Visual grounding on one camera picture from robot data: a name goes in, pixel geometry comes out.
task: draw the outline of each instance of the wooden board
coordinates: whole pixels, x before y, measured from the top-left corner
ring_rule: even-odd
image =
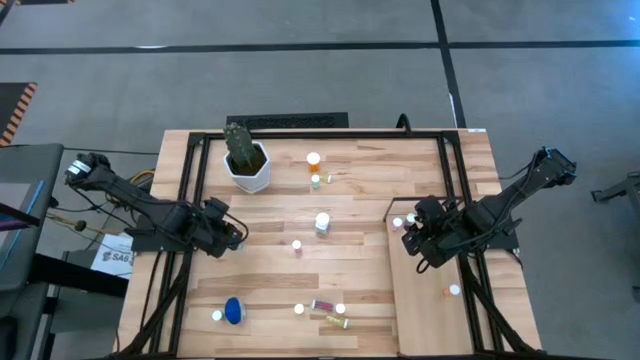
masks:
[[[152,194],[175,199],[189,131],[167,131]],[[460,132],[474,196],[495,193],[499,183],[486,133]],[[204,198],[227,202],[230,213],[247,223],[247,246],[221,259],[197,252],[187,295],[180,357],[210,356],[391,356],[398,352],[396,309],[387,230],[382,217],[393,196],[445,195],[438,150],[433,140],[268,140],[271,184],[256,195],[240,191],[223,167],[223,141],[212,142]],[[306,154],[322,156],[321,172],[332,184],[310,186]],[[449,161],[454,166],[453,152]],[[193,193],[197,162],[191,170]],[[394,210],[406,213],[413,203]],[[331,232],[318,237],[315,215],[328,212]],[[290,243],[299,239],[296,258]],[[134,263],[120,322],[120,338],[131,341],[139,329],[155,254]],[[149,316],[161,278],[153,284]],[[247,304],[243,325],[214,323],[211,312],[230,296]],[[352,327],[334,328],[317,313],[293,314],[293,305],[313,298],[344,302]],[[172,312],[163,327],[161,350],[168,345]],[[468,331],[461,330],[461,336]]]
[[[473,353],[462,294],[445,296],[444,289],[455,284],[462,288],[458,262],[447,262],[438,269],[416,272],[420,255],[410,257],[402,244],[403,230],[393,231],[387,218],[389,258],[396,301],[400,354],[460,355]]]

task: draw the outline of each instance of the white hexagonal pot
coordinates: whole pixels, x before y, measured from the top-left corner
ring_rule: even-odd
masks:
[[[238,185],[238,187],[249,194],[255,194],[260,190],[263,190],[267,186],[269,186],[269,181],[271,181],[271,160],[269,159],[269,154],[267,154],[267,150],[265,150],[262,143],[258,141],[252,141],[253,145],[257,145],[262,150],[265,159],[264,165],[262,168],[253,176],[244,176],[244,175],[236,175],[231,170],[231,166],[229,166],[229,161],[231,160],[229,152],[224,156],[224,165],[227,167],[227,171],[233,181]]]

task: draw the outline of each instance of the blue ball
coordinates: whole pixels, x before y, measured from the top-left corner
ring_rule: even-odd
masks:
[[[224,316],[232,325],[238,325],[244,319],[244,307],[238,298],[233,297],[227,300],[224,305]]]

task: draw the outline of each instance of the potted cactus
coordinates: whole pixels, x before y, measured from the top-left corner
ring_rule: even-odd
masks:
[[[249,194],[266,188],[271,163],[262,143],[252,141],[249,130],[235,122],[225,126],[223,132],[229,150],[224,164],[236,185]]]

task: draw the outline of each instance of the white bottle cap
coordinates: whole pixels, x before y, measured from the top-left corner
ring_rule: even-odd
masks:
[[[344,314],[346,310],[347,308],[344,306],[344,304],[336,304],[336,313]]]
[[[460,286],[456,284],[449,285],[449,292],[451,295],[460,295]]]
[[[307,154],[307,162],[310,165],[316,165],[320,163],[320,154],[318,153],[309,153]]]
[[[213,319],[213,321],[220,321],[222,320],[222,311],[220,310],[216,310],[211,314],[211,318]]]
[[[316,216],[316,225],[319,226],[327,226],[329,225],[329,214],[327,213],[320,213]]]
[[[304,314],[304,305],[296,304],[296,306],[293,307],[293,311],[298,315]]]

